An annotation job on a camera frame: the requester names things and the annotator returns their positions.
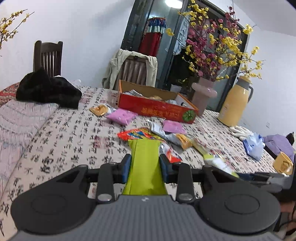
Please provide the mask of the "wooden chair with jacket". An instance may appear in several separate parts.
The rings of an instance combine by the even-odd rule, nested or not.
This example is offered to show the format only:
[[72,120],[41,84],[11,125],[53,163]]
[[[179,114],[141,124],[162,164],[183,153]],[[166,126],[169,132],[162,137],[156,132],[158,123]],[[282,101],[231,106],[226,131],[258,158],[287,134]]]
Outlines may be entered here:
[[129,56],[123,62],[118,72],[113,90],[118,90],[119,80],[145,85],[146,79],[147,67],[145,59],[137,56]]

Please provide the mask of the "large pink snack packet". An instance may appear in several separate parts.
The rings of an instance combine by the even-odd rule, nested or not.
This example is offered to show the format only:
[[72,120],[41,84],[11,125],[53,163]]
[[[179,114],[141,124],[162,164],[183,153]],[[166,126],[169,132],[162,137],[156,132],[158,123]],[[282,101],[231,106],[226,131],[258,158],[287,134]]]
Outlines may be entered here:
[[107,115],[106,118],[122,126],[126,126],[137,116],[138,114],[132,111],[119,108],[111,114]]

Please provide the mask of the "dark wooden chair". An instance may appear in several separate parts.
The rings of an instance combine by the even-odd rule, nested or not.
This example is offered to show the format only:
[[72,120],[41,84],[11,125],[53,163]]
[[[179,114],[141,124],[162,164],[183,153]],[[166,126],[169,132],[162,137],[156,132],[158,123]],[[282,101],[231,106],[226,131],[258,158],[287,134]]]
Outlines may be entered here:
[[33,71],[44,68],[50,76],[61,75],[63,42],[42,42],[38,40],[34,45]]

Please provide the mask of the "yellow striped snack packet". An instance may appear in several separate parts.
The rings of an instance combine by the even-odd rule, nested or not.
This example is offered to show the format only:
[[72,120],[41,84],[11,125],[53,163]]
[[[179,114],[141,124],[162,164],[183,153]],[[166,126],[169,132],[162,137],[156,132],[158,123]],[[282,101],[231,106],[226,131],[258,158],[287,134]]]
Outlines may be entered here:
[[192,146],[202,155],[204,160],[211,160],[214,155],[211,151],[203,144],[201,144],[197,139],[191,139]]

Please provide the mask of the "light green white snack packet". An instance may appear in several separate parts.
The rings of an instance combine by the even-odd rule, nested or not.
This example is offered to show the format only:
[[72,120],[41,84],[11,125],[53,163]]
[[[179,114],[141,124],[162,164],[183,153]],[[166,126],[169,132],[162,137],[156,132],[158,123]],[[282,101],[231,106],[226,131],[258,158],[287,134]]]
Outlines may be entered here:
[[204,159],[204,163],[206,165],[211,165],[211,166],[214,166],[236,178],[239,178],[239,176],[231,169],[229,168],[226,163],[224,162],[224,160],[218,155],[218,156],[215,156],[215,155],[212,155],[212,154],[204,154],[203,155],[203,159]]

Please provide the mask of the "red hanging garment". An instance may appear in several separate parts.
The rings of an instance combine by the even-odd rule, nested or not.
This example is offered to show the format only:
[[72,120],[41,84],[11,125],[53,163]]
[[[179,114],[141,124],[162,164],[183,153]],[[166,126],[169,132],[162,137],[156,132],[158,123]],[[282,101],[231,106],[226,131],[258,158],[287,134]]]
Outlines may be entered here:
[[153,17],[148,19],[138,52],[156,57],[166,27],[166,18]]

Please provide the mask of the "orange cardboard snack box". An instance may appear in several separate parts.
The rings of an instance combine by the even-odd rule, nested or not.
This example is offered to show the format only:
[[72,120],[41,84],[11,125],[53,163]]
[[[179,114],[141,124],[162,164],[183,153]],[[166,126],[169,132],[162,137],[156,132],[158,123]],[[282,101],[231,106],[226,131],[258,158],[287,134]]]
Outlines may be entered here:
[[176,92],[119,81],[118,107],[143,116],[193,123],[199,110]]

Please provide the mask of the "purple cloth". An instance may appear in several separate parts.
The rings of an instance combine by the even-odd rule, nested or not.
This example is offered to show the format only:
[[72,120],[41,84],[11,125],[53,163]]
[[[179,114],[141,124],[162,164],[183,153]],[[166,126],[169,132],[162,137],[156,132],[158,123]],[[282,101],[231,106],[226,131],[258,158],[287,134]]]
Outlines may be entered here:
[[277,156],[283,152],[291,159],[292,162],[294,162],[295,154],[294,148],[292,146],[295,142],[295,139],[293,134],[294,132],[289,133],[286,137],[279,134],[263,137],[265,143],[264,149],[274,159],[276,159]]

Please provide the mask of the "white grey snack packet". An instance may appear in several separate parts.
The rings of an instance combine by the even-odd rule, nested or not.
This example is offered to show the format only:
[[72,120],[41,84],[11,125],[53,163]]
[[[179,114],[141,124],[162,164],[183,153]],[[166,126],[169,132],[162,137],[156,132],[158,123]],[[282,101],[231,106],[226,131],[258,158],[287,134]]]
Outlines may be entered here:
[[177,138],[175,133],[166,134],[163,128],[158,123],[155,123],[153,121],[149,120],[148,124],[152,133],[163,138],[165,141],[172,142],[175,145],[179,145],[179,146],[181,145],[181,141],[179,140],[179,138]]

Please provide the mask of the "white work glove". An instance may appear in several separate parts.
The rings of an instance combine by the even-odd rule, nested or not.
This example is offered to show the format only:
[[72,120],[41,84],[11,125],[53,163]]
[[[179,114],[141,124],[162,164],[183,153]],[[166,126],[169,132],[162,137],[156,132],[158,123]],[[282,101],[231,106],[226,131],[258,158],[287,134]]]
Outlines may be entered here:
[[246,140],[253,132],[243,126],[231,126],[229,127],[230,134],[239,138],[241,141]]

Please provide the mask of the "pink ceramic vase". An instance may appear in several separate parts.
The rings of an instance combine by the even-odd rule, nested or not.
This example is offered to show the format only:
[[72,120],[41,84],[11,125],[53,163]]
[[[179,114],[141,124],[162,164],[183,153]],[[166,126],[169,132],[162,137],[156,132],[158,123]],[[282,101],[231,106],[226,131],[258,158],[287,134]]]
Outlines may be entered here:
[[198,116],[202,116],[211,98],[217,97],[217,91],[214,89],[215,82],[203,77],[198,82],[192,83],[194,90],[192,104],[198,109]]

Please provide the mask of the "yellow mug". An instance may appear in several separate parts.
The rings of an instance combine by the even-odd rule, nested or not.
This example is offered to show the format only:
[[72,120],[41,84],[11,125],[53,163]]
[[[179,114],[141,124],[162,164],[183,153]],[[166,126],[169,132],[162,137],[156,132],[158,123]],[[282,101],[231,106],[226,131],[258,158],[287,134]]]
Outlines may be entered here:
[[274,160],[273,168],[278,173],[284,173],[289,176],[292,174],[293,162],[284,152],[280,152]]

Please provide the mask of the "black cloth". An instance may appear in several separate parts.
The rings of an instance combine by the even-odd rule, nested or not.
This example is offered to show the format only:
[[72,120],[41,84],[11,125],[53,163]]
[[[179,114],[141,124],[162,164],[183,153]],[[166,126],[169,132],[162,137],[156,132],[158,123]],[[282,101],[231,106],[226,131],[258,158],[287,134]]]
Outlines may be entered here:
[[77,109],[82,97],[77,89],[63,77],[49,77],[43,68],[28,73],[19,83],[16,99],[38,103],[56,103],[62,108]]

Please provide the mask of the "calligraphy print tablecloth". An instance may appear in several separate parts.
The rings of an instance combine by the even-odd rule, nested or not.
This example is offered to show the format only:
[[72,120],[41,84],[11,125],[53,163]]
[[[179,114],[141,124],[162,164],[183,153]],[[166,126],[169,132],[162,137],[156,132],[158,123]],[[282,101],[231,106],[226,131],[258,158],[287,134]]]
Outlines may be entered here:
[[[91,107],[103,103],[116,106],[116,91],[92,87],[82,87],[81,91],[79,108],[57,109],[16,164],[1,196],[1,240],[8,240],[16,233],[10,207],[20,194],[78,165],[99,168],[108,162],[119,162],[130,152],[127,142],[117,137],[119,132],[147,126],[151,121],[163,122],[159,118],[138,116],[128,126],[120,126],[90,112]],[[184,129],[236,172],[273,173],[273,158],[268,153],[263,153],[260,161],[247,156],[243,143],[230,135],[217,116],[208,110],[192,124],[184,124]]]

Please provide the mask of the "orange white snack packet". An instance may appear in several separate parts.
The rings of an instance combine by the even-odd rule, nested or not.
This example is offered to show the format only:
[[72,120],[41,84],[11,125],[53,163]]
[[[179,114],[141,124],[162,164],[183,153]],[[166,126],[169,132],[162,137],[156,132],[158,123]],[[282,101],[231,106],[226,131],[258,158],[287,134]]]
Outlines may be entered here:
[[115,109],[107,104],[101,104],[99,106],[92,107],[89,110],[96,116],[104,116],[111,114],[112,112],[114,112]]

